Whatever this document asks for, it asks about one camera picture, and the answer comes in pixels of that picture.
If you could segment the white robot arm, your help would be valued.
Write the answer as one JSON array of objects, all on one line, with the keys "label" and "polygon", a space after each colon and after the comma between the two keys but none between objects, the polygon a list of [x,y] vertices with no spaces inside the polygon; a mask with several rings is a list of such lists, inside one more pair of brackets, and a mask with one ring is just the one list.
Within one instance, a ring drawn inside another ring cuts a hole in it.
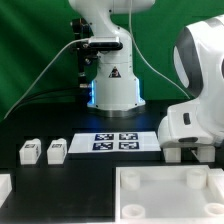
[{"label": "white robot arm", "polygon": [[[112,14],[150,8],[155,0],[68,0],[90,26],[87,48],[98,56],[90,108],[115,115],[145,104],[132,68],[132,37]],[[170,106],[158,128],[163,148],[224,143],[224,15],[188,25],[174,47],[176,72],[194,99]]]}]

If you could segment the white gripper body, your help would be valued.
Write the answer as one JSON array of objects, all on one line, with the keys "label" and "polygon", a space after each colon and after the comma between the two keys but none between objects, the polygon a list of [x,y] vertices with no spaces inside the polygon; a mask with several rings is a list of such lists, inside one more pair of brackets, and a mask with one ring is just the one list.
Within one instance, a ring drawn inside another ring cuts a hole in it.
[{"label": "white gripper body", "polygon": [[170,136],[168,134],[159,134],[158,140],[162,148],[186,148],[201,146],[220,147],[224,143],[224,138],[213,135]]}]

